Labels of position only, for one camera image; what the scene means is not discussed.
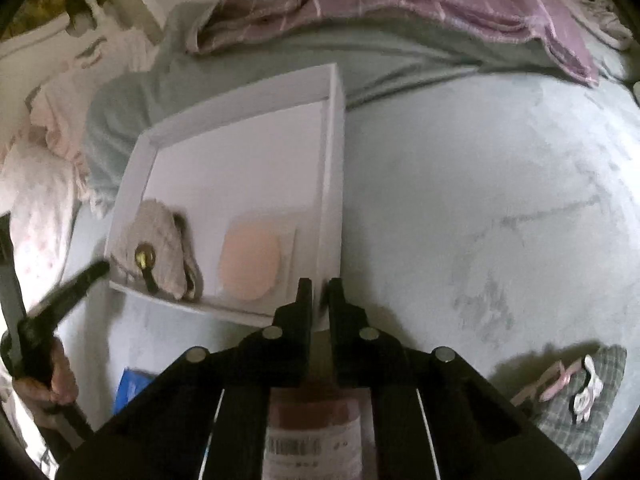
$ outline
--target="pink strap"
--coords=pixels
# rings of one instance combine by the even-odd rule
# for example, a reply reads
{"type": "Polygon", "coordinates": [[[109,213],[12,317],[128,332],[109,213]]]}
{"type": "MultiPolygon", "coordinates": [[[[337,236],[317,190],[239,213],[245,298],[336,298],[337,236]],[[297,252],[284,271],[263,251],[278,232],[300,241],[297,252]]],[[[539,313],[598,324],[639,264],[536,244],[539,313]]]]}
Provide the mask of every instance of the pink strap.
{"type": "Polygon", "coordinates": [[[542,392],[540,395],[540,402],[547,402],[548,400],[553,399],[558,392],[569,384],[571,376],[580,370],[582,370],[582,359],[578,359],[575,363],[560,373],[558,380],[542,392]]]}
{"type": "Polygon", "coordinates": [[[554,383],[546,388],[538,397],[540,402],[547,402],[548,400],[553,399],[558,392],[567,386],[571,376],[580,370],[582,370],[582,359],[578,359],[575,363],[572,363],[566,370],[564,369],[562,361],[556,361],[547,368],[542,375],[540,375],[540,378],[535,383],[531,383],[521,389],[513,399],[511,399],[511,403],[514,406],[519,406],[527,399],[535,400],[538,390],[558,375],[558,378],[554,383]]]}
{"type": "Polygon", "coordinates": [[[564,365],[562,364],[562,361],[556,361],[553,363],[542,375],[540,375],[540,378],[535,383],[531,383],[521,389],[513,399],[511,399],[511,403],[514,406],[519,406],[527,399],[535,400],[538,390],[556,375],[559,375],[561,378],[564,375],[564,365]]]}

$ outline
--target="sticker label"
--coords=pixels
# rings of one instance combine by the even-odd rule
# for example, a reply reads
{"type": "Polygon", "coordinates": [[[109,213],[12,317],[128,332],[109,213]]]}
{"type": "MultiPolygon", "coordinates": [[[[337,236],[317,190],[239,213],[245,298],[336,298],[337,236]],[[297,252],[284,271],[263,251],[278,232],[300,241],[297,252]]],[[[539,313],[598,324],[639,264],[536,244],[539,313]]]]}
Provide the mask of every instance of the sticker label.
{"type": "Polygon", "coordinates": [[[354,480],[361,474],[360,418],[322,430],[267,429],[262,480],[354,480]]]}

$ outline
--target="bed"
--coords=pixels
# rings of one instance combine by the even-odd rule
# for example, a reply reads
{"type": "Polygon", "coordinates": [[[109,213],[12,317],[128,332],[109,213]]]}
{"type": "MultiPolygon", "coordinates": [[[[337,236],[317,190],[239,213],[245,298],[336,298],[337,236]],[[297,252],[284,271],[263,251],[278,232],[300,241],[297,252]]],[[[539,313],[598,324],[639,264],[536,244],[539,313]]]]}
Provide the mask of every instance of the bed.
{"type": "MultiPolygon", "coordinates": [[[[569,80],[535,44],[486,44],[384,16],[194,57],[207,4],[168,17],[148,72],[102,86],[86,121],[90,187],[112,202],[137,135],[209,96],[337,62],[348,97],[342,278],[372,324],[456,349],[506,396],[561,357],[626,347],[625,379],[588,478],[638,406],[638,53],[584,30],[600,82],[569,80]]],[[[110,215],[76,215],[64,276],[102,254],[110,215]]],[[[97,286],[60,327],[94,427],[124,367],[164,369],[249,328],[97,286]]]]}

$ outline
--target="white fabric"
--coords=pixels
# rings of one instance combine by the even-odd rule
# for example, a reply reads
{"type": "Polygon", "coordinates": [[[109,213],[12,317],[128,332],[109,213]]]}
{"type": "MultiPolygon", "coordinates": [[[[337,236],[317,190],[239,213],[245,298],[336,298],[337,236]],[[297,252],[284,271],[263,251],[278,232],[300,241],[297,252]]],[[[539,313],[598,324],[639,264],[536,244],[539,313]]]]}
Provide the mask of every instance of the white fabric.
{"type": "MultiPolygon", "coordinates": [[[[30,309],[56,285],[64,270],[76,200],[76,172],[69,161],[43,146],[19,141],[6,157],[0,180],[12,213],[16,273],[25,307],[30,309]]],[[[4,317],[0,316],[0,333],[5,330],[4,317]]],[[[1,362],[0,399],[27,454],[40,464],[46,446],[1,362]]],[[[45,464],[43,472],[53,478],[55,462],[47,460],[45,464]]]]}
{"type": "Polygon", "coordinates": [[[42,146],[18,142],[7,155],[2,179],[15,197],[11,238],[27,309],[56,285],[64,270],[76,200],[75,178],[69,161],[42,146]]]}

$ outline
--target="blue package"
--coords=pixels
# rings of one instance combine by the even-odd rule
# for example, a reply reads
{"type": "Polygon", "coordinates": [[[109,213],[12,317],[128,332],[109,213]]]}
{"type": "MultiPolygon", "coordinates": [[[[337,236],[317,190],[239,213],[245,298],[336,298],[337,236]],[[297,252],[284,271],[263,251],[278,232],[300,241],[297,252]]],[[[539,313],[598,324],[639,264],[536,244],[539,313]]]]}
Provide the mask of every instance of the blue package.
{"type": "Polygon", "coordinates": [[[125,368],[113,403],[113,415],[123,410],[137,394],[144,390],[156,376],[125,368]]]}

